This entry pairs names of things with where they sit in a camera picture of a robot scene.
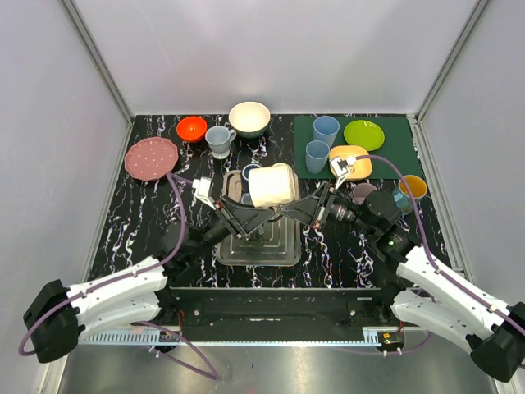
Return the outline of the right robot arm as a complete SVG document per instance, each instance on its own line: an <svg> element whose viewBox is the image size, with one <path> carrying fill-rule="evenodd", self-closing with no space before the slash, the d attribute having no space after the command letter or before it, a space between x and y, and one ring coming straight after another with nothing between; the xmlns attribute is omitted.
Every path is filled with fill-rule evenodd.
<svg viewBox="0 0 525 394"><path fill-rule="evenodd" d="M424 235L399 225L401 212L389 193L375 190L355 204L325 182L278 211L310 227L340 223L365 236L380 289L372 305L379 324L398 319L433 332L503 383L524 366L524 304L509 305L442 263Z"/></svg>

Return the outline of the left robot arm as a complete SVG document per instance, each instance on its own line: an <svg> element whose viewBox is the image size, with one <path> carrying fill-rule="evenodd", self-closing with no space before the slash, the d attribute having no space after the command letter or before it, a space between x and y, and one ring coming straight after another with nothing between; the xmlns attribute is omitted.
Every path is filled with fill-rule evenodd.
<svg viewBox="0 0 525 394"><path fill-rule="evenodd" d="M181 219L166 229L161 249L117 273L91 282L43 286L23 320L22 356L47 364L71 353L86 338L132 323L171 323L177 305L170 293L189 271L190 260L228 236L247 236L270 221L273 208L255 208L224 197L213 205L207 226L192 230Z"/></svg>

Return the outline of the blue butterfly mug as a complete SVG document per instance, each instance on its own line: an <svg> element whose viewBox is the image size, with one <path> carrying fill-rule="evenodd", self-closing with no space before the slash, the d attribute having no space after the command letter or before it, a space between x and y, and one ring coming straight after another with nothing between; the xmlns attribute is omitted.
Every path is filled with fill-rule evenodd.
<svg viewBox="0 0 525 394"><path fill-rule="evenodd" d="M427 192L427 183L421 177L407 175L404 176L402 181L398 181L392 196L397 208L406 216L414 210L411 196L413 196L415 203L418 204L426 196Z"/></svg>

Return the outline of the lilac purple mug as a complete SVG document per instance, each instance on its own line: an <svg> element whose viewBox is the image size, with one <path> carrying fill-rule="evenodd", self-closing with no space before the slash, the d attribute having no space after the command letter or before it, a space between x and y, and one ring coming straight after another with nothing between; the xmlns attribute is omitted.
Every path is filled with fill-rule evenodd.
<svg viewBox="0 0 525 394"><path fill-rule="evenodd" d="M369 183L357 184L352 189L351 198L356 204L360 205L373 191L376 190L377 188Z"/></svg>

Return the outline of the grey blue mug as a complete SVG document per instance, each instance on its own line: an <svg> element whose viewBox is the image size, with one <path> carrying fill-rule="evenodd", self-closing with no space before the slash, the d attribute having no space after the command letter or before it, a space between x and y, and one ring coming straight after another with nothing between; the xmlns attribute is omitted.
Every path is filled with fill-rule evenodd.
<svg viewBox="0 0 525 394"><path fill-rule="evenodd" d="M242 194L241 199L240 199L240 203L243 204L243 205L252 206L253 205L253 201L251 199L250 194L249 193Z"/></svg>

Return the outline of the cream white mug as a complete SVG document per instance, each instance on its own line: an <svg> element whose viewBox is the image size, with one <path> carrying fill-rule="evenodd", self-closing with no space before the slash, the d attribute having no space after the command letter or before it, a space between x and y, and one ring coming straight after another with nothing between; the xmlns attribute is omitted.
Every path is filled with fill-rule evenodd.
<svg viewBox="0 0 525 394"><path fill-rule="evenodd" d="M277 163L249 172L249 194L255 208L270 208L297 200L298 191L292 168Z"/></svg>

